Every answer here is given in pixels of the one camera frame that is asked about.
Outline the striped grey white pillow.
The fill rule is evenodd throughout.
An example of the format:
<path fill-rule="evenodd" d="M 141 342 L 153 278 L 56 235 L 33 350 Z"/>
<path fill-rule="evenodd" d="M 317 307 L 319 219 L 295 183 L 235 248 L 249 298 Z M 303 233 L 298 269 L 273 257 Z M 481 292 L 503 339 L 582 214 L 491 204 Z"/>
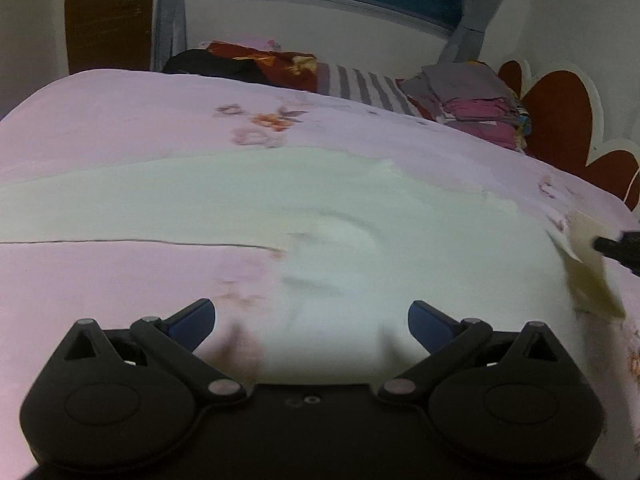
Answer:
<path fill-rule="evenodd" d="M 324 96 L 359 102 L 389 112 L 424 117 L 402 92 L 395 79 L 366 70 L 358 70 L 358 68 L 319 63 L 317 92 Z"/>

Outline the brown wooden door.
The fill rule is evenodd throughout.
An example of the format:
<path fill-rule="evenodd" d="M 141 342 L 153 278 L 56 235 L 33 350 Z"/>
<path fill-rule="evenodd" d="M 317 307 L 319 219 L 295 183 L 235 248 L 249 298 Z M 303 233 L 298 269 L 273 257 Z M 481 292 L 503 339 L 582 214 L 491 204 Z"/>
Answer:
<path fill-rule="evenodd" d="M 68 70 L 148 70 L 154 0 L 64 0 Z"/>

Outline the stack of folded clothes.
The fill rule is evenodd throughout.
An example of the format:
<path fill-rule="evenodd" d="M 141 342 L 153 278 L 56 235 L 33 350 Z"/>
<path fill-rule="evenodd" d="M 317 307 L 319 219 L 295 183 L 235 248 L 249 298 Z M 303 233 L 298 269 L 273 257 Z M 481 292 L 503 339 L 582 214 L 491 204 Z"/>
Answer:
<path fill-rule="evenodd" d="M 526 149 L 532 128 L 518 95 L 486 64 L 439 63 L 421 68 L 399 88 L 423 115 L 508 150 Z"/>

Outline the right grey curtain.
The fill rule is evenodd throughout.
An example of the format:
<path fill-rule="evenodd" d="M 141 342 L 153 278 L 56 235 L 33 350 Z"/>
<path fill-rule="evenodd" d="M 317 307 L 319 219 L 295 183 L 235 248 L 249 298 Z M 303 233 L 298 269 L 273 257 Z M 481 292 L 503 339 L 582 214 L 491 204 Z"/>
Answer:
<path fill-rule="evenodd" d="M 461 20 L 439 55 L 439 63 L 476 60 L 486 29 L 502 0 L 461 0 Z"/>

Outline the left grey curtain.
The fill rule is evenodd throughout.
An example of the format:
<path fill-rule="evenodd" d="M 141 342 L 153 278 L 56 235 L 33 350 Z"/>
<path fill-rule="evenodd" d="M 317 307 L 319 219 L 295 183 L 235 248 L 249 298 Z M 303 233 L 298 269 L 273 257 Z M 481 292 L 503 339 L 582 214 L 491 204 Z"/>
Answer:
<path fill-rule="evenodd" d="M 186 50 L 186 0 L 156 0 L 152 70 L 160 72 L 174 55 Z"/>

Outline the grey curtain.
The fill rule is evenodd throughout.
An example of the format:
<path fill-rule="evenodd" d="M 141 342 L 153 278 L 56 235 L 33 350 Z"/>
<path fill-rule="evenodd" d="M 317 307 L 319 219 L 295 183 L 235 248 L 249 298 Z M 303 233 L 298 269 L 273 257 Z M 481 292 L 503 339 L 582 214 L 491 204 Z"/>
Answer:
<path fill-rule="evenodd" d="M 439 55 L 439 63 L 476 60 L 486 29 L 502 0 L 461 0 L 461 20 Z"/>
<path fill-rule="evenodd" d="M 156 0 L 152 70 L 160 72 L 174 55 L 186 50 L 186 0 Z"/>

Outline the pink floral bed sheet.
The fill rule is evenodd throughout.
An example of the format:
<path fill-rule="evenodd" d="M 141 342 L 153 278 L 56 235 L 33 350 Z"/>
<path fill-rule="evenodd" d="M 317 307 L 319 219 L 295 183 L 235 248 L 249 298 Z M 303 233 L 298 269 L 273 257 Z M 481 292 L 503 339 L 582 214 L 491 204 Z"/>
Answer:
<path fill-rule="evenodd" d="M 60 79 L 12 110 L 1 123 L 1 189 L 106 167 L 280 148 L 320 148 L 386 160 L 403 174 L 442 188 L 487 191 L 510 200 L 527 217 L 549 224 L 574 211 L 596 220 L 607 236 L 637 224 L 620 200 L 600 188 L 436 122 L 303 91 L 124 70 L 90 70 Z M 634 479 L 639 474 L 639 281 L 614 262 L 608 263 L 606 273 L 616 287 L 623 315 L 584 317 L 582 360 L 556 336 L 605 409 L 591 466 L 604 478 Z M 138 318 L 164 318 L 182 307 L 166 315 Z M 124 326 L 92 319 L 105 327 L 126 327 L 138 318 Z M 1 362 L 3 478 L 20 478 L 34 466 L 18 410 L 53 349 L 79 319 L 55 337 L 29 380 L 11 378 Z M 247 379 L 207 361 L 201 355 L 205 341 L 198 355 L 248 386 L 261 382 L 379 385 L 424 358 L 425 351 L 409 330 L 408 334 L 421 351 L 420 359 L 370 380 Z"/>

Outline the cream white cloth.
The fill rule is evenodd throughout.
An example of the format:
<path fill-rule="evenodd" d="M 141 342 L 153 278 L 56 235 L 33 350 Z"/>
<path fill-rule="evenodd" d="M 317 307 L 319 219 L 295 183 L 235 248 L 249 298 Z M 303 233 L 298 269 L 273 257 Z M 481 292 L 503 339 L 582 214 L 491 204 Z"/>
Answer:
<path fill-rule="evenodd" d="M 576 247 L 584 216 L 527 217 L 386 160 L 248 150 L 73 172 L 1 190 L 1 362 L 34 376 L 75 318 L 124 326 L 206 297 L 204 358 L 247 379 L 370 380 L 420 359 L 422 299 L 503 330 L 547 322 L 582 360 L 614 284 Z"/>

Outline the black garment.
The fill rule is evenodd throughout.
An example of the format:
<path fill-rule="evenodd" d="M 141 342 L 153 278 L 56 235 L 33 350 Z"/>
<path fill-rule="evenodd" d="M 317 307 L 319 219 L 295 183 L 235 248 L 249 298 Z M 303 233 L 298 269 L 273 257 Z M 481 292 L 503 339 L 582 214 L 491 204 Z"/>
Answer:
<path fill-rule="evenodd" d="M 203 49 L 186 50 L 172 56 L 164 65 L 162 73 L 226 78 L 250 84 L 270 84 L 266 75 L 251 58 L 248 60 L 221 58 Z"/>

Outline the red orange blanket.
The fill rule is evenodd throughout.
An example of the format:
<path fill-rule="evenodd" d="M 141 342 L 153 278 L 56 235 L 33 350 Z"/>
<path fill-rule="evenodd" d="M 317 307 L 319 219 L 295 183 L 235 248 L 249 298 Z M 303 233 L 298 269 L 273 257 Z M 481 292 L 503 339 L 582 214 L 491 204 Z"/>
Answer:
<path fill-rule="evenodd" d="M 313 54 L 260 50 L 218 40 L 210 42 L 205 49 L 220 58 L 254 61 L 267 79 L 277 86 L 318 91 L 318 60 Z"/>

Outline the red white headboard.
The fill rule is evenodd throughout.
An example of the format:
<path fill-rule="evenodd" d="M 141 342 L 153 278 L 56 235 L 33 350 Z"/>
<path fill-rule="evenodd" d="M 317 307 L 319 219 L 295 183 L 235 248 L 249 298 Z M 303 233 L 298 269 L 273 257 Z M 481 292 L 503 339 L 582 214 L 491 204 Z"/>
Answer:
<path fill-rule="evenodd" d="M 510 60 L 498 76 L 529 112 L 527 154 L 602 188 L 635 214 L 639 211 L 639 144 L 605 140 L 600 94 L 583 70 L 560 63 L 533 75 L 526 61 Z"/>

